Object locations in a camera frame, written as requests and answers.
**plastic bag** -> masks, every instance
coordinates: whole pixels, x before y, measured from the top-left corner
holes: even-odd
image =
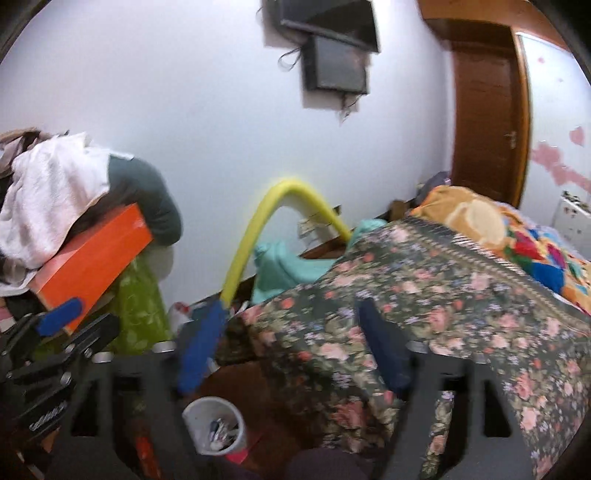
[[[172,338],[158,282],[142,254],[121,272],[110,291],[115,298],[108,311],[121,319],[121,333],[110,350],[139,355],[153,344]]]

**pink wall stain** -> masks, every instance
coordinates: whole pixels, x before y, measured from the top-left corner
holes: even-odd
[[[575,145],[584,146],[585,132],[583,127],[577,127],[569,132],[570,141]]]
[[[530,159],[544,167],[552,176],[554,183],[559,187],[572,182],[586,192],[591,193],[591,179],[584,177],[562,163],[562,151],[558,147],[551,147],[546,141],[538,142],[538,148],[531,151]]]

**plastic cup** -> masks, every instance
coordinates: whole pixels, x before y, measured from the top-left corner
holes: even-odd
[[[230,446],[215,451],[211,448],[209,433],[211,423],[217,419],[222,419],[230,427],[238,425],[238,435]],[[220,397],[198,398],[183,410],[183,420],[197,452],[201,455],[223,456],[246,448],[244,419],[240,411],[228,400]]]

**wooden floor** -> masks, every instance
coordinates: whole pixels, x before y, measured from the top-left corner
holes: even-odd
[[[260,436],[242,466],[265,480],[282,478],[290,459],[313,447],[301,421],[273,401],[259,362],[220,368],[205,379],[195,398],[207,395],[234,403],[244,417],[248,436]]]

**yellow foam tube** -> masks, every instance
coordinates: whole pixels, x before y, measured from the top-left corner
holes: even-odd
[[[236,289],[238,288],[242,273],[246,268],[246,263],[251,256],[256,240],[259,238],[263,227],[271,215],[275,212],[277,204],[279,204],[286,195],[298,196],[312,207],[313,211],[318,211],[327,223],[331,223],[345,242],[350,240],[350,229],[334,213],[333,209],[326,203],[326,201],[315,192],[314,189],[312,189],[312,187],[296,179],[282,180],[267,192],[257,207],[255,214],[251,218],[242,240],[240,240],[240,245],[234,255],[230,270],[228,270],[228,273],[226,274],[226,280],[224,281],[222,294],[220,295],[220,299],[226,308],[230,306],[234,299]]]

